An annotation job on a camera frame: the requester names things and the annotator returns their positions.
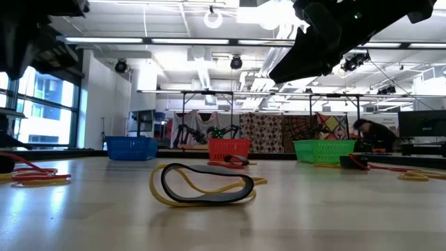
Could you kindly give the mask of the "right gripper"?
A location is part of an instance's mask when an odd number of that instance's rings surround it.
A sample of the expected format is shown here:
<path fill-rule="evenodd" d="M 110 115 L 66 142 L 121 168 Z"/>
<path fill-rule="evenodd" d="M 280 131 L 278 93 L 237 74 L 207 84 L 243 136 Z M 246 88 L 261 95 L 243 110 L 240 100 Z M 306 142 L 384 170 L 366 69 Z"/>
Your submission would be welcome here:
<path fill-rule="evenodd" d="M 436 0 L 343 0 L 333 6 L 341 27 L 339 45 L 330 47 L 312 27 L 298 29 L 287 54 L 270 71 L 276 84 L 329 75 L 340 62 L 342 52 L 367 43 L 389 25 L 408 17 L 411 23 L 432 16 Z"/>

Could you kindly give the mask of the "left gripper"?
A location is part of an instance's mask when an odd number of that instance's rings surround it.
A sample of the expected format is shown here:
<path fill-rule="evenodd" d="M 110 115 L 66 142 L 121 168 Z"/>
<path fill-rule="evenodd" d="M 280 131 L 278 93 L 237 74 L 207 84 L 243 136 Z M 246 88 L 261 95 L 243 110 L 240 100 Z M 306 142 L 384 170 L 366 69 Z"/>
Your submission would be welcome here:
<path fill-rule="evenodd" d="M 19 79 L 39 54 L 57 45 L 58 32 L 49 19 L 33 20 L 18 16 L 0 17 L 0 71 Z"/>

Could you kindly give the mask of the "red rubber band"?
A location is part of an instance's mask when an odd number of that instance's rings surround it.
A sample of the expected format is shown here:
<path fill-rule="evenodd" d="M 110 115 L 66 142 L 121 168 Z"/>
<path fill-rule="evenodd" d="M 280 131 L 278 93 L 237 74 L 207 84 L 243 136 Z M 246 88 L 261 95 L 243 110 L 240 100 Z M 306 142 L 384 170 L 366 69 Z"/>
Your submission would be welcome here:
<path fill-rule="evenodd" d="M 246 167 L 246 166 L 234 166 L 234 165 L 230 165 L 229 163 L 225 163 L 224 158 L 223 158 L 223 160 L 208 161 L 207 164 L 210 166 L 226 167 L 228 169 L 244 169 Z"/>
<path fill-rule="evenodd" d="M 358 155 L 349 154 L 348 155 L 349 160 L 358 166 L 359 169 L 363 170 L 372 170 L 372 169 L 380 169 L 380 170 L 388 170 L 391 172 L 410 172 L 414 171 L 414 169 L 405 169 L 405 168 L 398 168 L 398 167 L 381 167 L 381 166 L 375 166 L 375 165 L 369 165 L 368 160 L 364 157 L 360 157 Z"/>
<path fill-rule="evenodd" d="M 49 185 L 66 183 L 70 177 L 70 174 L 58 174 L 58 169 L 40 168 L 18 155 L 0 152 L 0 181 L 22 185 Z"/>

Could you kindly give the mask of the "black rubber band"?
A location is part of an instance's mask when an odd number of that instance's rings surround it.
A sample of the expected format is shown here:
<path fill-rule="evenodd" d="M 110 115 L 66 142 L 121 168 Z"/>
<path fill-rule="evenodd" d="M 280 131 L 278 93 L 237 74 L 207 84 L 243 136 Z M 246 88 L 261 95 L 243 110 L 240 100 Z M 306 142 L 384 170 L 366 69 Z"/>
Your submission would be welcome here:
<path fill-rule="evenodd" d="M 247 166 L 249 160 L 241 155 L 227 155 L 224 157 L 225 163 L 229 163 L 234 166 Z"/>
<path fill-rule="evenodd" d="M 369 170 L 368 160 L 357 155 L 340 156 L 339 164 L 344 169 Z"/>

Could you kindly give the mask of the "large window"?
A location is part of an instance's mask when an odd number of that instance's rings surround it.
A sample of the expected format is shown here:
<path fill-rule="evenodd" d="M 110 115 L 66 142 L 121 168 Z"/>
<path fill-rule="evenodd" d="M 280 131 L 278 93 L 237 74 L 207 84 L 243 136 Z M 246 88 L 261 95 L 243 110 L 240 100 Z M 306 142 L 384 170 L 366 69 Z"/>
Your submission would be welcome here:
<path fill-rule="evenodd" d="M 35 149 L 74 146 L 79 93 L 77 85 L 32 67 L 18 80 L 0 72 L 0 108 L 23 115 L 7 119 L 6 133 Z"/>

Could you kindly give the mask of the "colourful patchwork quilt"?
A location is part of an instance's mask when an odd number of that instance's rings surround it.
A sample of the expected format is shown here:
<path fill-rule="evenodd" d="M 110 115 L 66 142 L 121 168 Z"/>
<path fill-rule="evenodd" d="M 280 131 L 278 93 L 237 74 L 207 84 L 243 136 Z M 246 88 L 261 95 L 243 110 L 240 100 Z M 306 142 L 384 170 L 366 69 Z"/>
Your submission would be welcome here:
<path fill-rule="evenodd" d="M 329 140 L 348 139 L 348 118 L 346 115 L 316 115 L 318 126 L 318 138 Z"/>

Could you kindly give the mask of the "dark orange patterned cloth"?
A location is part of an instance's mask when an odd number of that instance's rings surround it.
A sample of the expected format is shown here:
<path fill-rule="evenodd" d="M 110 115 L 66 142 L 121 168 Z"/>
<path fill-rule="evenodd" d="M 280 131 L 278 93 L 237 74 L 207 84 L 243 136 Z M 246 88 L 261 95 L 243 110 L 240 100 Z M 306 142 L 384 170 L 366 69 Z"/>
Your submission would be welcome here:
<path fill-rule="evenodd" d="M 295 153 L 294 141 L 314 139 L 316 116 L 288 115 L 282 119 L 282 142 L 284 153 Z"/>

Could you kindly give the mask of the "brown dotted backdrop cloth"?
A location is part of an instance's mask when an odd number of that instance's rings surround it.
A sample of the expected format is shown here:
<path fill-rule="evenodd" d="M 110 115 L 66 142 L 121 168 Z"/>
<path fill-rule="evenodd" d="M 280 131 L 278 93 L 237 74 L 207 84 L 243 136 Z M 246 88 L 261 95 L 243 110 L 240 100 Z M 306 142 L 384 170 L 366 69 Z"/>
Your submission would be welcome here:
<path fill-rule="evenodd" d="M 240 138 L 250 141 L 250 153 L 283 153 L 283 116 L 240 115 Z"/>

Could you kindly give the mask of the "green plastic basket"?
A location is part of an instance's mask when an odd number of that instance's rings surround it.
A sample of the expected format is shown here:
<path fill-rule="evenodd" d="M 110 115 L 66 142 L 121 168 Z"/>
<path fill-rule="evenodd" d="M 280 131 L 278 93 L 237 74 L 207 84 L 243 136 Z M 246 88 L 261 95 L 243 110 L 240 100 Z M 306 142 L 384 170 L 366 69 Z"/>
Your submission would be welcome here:
<path fill-rule="evenodd" d="M 294 141 L 295 154 L 300 162 L 311 164 L 339 164 L 340 156 L 353 152 L 356 141 L 309 139 Z"/>

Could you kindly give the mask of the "person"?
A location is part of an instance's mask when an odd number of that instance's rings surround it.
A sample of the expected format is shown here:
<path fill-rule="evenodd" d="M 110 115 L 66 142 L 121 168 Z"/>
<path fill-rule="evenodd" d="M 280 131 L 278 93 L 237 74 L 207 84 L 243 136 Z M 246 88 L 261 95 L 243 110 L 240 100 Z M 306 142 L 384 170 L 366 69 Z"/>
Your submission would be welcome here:
<path fill-rule="evenodd" d="M 397 136 L 386 126 L 370 120 L 358 119 L 353 127 L 362 134 L 364 141 L 370 143 L 375 149 L 385 149 L 388 153 L 394 151 Z"/>

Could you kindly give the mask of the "red plastic basket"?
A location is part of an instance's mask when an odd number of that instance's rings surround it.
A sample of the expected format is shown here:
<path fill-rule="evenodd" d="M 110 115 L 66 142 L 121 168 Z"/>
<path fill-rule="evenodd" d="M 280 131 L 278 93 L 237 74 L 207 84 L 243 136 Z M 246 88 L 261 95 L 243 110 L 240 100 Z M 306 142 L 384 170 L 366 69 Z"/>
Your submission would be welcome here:
<path fill-rule="evenodd" d="M 250 150 L 249 139 L 210 139 L 208 152 L 210 160 L 220 161 L 227 155 L 248 157 Z"/>

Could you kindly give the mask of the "black computer monitor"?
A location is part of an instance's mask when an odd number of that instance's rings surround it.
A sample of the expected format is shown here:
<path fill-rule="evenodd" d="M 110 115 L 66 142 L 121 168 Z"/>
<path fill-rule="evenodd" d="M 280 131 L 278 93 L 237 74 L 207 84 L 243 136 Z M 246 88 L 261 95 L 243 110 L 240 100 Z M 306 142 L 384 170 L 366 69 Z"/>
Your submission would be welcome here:
<path fill-rule="evenodd" d="M 399 112 L 401 137 L 446 137 L 446 110 Z"/>

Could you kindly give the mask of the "black screen on stand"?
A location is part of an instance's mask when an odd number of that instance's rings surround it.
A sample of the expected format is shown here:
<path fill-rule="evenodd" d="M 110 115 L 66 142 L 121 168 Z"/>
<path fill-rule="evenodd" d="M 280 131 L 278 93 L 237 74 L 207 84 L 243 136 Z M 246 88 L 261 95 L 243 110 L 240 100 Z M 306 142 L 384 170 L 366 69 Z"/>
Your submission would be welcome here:
<path fill-rule="evenodd" d="M 137 137 L 149 137 L 153 131 L 154 117 L 154 109 L 130 112 L 128 132 L 135 132 Z"/>

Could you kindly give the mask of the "blue plastic basket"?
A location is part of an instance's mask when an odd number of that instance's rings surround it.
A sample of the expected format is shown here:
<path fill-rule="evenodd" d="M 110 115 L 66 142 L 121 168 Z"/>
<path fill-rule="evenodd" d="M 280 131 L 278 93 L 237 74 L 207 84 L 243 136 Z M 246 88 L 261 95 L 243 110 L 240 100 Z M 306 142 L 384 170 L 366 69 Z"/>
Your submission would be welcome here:
<path fill-rule="evenodd" d="M 107 136 L 110 160 L 146 161 L 157 155 L 158 140 L 151 137 Z"/>

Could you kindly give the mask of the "black metal rig frame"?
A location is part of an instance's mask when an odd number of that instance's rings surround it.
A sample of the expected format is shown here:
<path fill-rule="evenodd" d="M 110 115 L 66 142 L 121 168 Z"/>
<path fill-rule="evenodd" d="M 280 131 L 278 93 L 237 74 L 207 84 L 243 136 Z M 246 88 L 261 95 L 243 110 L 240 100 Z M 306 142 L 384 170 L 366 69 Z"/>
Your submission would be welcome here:
<path fill-rule="evenodd" d="M 213 91 L 209 89 L 201 90 L 201 91 L 181 91 L 183 94 L 183 102 L 182 102 L 182 125 L 184 125 L 184 118 L 185 118 L 185 104 L 189 102 L 189 100 L 186 100 L 187 94 L 192 94 L 191 98 L 193 98 L 196 94 L 200 94 L 203 96 L 216 96 L 220 95 L 222 96 L 231 106 L 231 125 L 233 125 L 233 102 L 234 102 L 234 92 L 233 91 Z"/>
<path fill-rule="evenodd" d="M 308 95 L 309 98 L 309 115 L 313 115 L 312 107 L 316 104 L 316 100 L 313 101 L 313 97 L 322 97 L 322 98 L 345 98 L 349 100 L 351 97 L 355 98 L 356 101 L 351 101 L 352 104 L 354 104 L 357 108 L 357 119 L 360 118 L 360 97 L 362 97 L 362 94 L 359 93 L 310 93 Z"/>

